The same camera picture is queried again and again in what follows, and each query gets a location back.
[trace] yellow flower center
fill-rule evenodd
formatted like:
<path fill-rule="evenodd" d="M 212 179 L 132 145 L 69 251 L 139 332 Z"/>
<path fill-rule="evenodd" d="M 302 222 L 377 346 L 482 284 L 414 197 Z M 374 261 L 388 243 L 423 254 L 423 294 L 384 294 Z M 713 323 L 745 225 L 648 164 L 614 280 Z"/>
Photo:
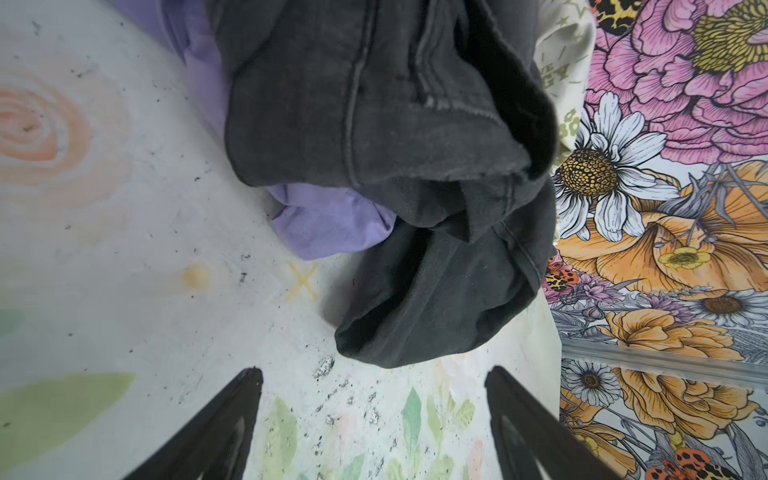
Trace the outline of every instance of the yellow flower center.
<path fill-rule="evenodd" d="M 593 373 L 587 373 L 581 377 L 581 381 L 591 389 L 596 389 L 600 386 L 600 379 Z"/>
<path fill-rule="evenodd" d="M 672 257 L 670 257 L 670 263 L 679 263 L 680 265 L 689 265 L 696 263 L 698 260 L 699 254 L 691 252 L 673 253 Z"/>
<path fill-rule="evenodd" d="M 603 152 L 576 150 L 560 166 L 563 183 L 587 197 L 605 195 L 616 187 L 618 176 L 614 165 Z"/>
<path fill-rule="evenodd" d="M 707 312 L 722 315 L 724 313 L 736 313 L 744 306 L 741 300 L 731 296 L 721 296 L 719 298 L 707 298 L 702 302 L 702 306 Z"/>
<path fill-rule="evenodd" d="M 583 435 L 574 435 L 574 437 L 581 443 L 584 444 L 585 447 L 589 449 L 590 452 L 592 452 L 592 455 L 600 458 L 600 450 L 598 449 L 598 443 L 589 437 L 585 437 Z"/>
<path fill-rule="evenodd" d="M 704 16 L 694 28 L 694 65 L 702 71 L 739 71 L 768 61 L 768 0 L 744 0 L 722 17 Z"/>
<path fill-rule="evenodd" d="M 669 268 L 687 268 L 692 270 L 709 262 L 712 256 L 707 252 L 700 252 L 693 247 L 675 249 L 672 253 L 665 253 L 659 257 L 659 263 Z"/>

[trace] orange flower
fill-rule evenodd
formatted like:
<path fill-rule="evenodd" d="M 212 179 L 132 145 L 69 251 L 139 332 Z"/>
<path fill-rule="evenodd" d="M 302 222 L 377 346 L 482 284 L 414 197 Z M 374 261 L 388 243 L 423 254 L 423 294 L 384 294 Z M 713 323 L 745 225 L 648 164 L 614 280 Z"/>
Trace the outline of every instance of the orange flower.
<path fill-rule="evenodd" d="M 681 353 L 719 360 L 743 360 L 732 350 L 733 338 L 709 320 L 675 324 L 664 310 L 643 309 L 608 313 L 610 330 L 598 329 L 617 339 L 621 346 Z M 718 429 L 733 420 L 746 418 L 758 407 L 749 402 L 749 391 L 670 376 L 613 369 L 624 391 L 624 404 L 646 425 L 661 427 L 670 434 L 675 426 L 698 439 L 711 439 Z"/>
<path fill-rule="evenodd" d="M 744 360 L 736 350 L 727 348 L 733 345 L 733 338 L 724 328 L 713 326 L 711 320 L 676 324 L 666 310 L 650 308 L 607 313 L 605 319 L 611 329 L 603 326 L 598 329 L 617 339 L 621 346 L 718 360 Z"/>
<path fill-rule="evenodd" d="M 697 439 L 711 439 L 718 429 L 759 407 L 749 401 L 746 389 L 620 368 L 614 373 L 624 390 L 624 404 L 637 419 L 671 435 L 677 427 Z"/>
<path fill-rule="evenodd" d="M 748 185 L 768 183 L 768 170 L 760 172 L 763 165 L 762 161 L 746 162 L 736 173 Z M 768 187 L 750 185 L 748 189 L 756 201 L 768 201 Z M 680 196 L 692 191 L 691 186 L 685 187 Z M 649 293 L 709 286 L 764 292 L 768 290 L 768 269 L 763 263 L 768 262 L 768 219 L 738 187 L 728 190 L 724 203 L 734 224 L 716 212 L 714 200 L 700 220 L 659 213 L 655 211 L 659 202 L 636 200 L 634 206 L 646 227 L 642 236 L 625 234 L 620 241 L 610 242 L 597 233 L 593 220 L 587 220 L 590 240 L 573 235 L 560 240 L 558 248 L 581 272 L 613 283 L 642 279 L 632 283 L 631 290 Z"/>
<path fill-rule="evenodd" d="M 560 389 L 560 413 L 565 425 L 579 442 L 584 443 L 592 453 L 611 470 L 623 478 L 637 470 L 634 457 L 614 445 L 624 439 L 624 434 L 601 423 L 592 423 L 594 416 L 602 410 L 582 402 L 568 389 Z"/>

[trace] white daisy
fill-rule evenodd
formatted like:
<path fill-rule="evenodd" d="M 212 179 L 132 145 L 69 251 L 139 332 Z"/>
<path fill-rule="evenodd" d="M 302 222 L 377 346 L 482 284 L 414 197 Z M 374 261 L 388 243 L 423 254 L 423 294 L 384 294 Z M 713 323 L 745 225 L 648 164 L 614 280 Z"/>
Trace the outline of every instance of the white daisy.
<path fill-rule="evenodd" d="M 610 367 L 573 360 L 565 368 L 565 385 L 582 402 L 607 407 L 622 397 L 621 387 Z"/>
<path fill-rule="evenodd" d="M 712 320 L 718 326 L 768 324 L 768 292 L 742 290 L 682 303 L 693 311 L 694 318 Z"/>
<path fill-rule="evenodd" d="M 560 236 L 577 234 L 589 240 L 587 215 L 594 205 L 594 223 L 606 240 L 618 242 L 622 232 L 639 237 L 643 219 L 632 206 L 632 197 L 671 200 L 677 188 L 646 174 L 638 165 L 659 157 L 666 134 L 640 135 L 645 118 L 639 112 L 621 117 L 618 97 L 606 93 L 590 120 L 586 110 L 576 133 L 576 150 L 557 169 L 554 188 L 560 215 Z"/>

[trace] pink peony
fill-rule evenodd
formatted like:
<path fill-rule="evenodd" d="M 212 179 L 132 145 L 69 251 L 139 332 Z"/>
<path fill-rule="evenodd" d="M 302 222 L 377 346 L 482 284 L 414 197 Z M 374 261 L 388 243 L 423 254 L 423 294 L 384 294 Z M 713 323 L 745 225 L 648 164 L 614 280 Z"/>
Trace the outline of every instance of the pink peony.
<path fill-rule="evenodd" d="M 579 287 L 584 295 L 594 302 L 610 302 L 621 299 L 621 294 L 616 291 L 614 284 L 600 276 L 582 273 L 579 275 Z"/>
<path fill-rule="evenodd" d="M 648 0 L 631 32 L 602 32 L 587 104 L 613 92 L 684 164 L 768 154 L 768 15 L 761 0 Z"/>

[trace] floral print fabric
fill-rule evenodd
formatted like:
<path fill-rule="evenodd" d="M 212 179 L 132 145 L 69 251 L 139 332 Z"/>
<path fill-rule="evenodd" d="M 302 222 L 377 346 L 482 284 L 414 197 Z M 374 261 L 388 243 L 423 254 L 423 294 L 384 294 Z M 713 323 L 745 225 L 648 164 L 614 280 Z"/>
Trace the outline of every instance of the floral print fabric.
<path fill-rule="evenodd" d="M 560 392 L 560 422 L 621 478 L 766 477 L 764 392 L 573 359 Z"/>
<path fill-rule="evenodd" d="M 575 149 L 553 177 L 543 288 L 561 335 L 768 365 L 768 2 L 591 13 Z"/>
<path fill-rule="evenodd" d="M 595 26 L 587 0 L 539 0 L 534 60 L 554 103 L 561 149 L 574 149 L 584 103 Z"/>

